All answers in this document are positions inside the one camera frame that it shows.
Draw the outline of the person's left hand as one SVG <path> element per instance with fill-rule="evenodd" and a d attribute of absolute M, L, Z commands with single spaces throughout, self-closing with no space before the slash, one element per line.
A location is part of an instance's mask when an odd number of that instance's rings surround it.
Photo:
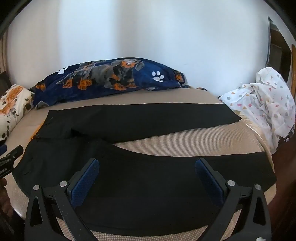
<path fill-rule="evenodd" d="M 14 209 L 11 205 L 11 200 L 6 190 L 6 185 L 7 185 L 7 180 L 5 178 L 1 178 L 1 192 L 0 192 L 1 216 L 3 216 L 7 222 L 10 222 L 14 213 Z"/>

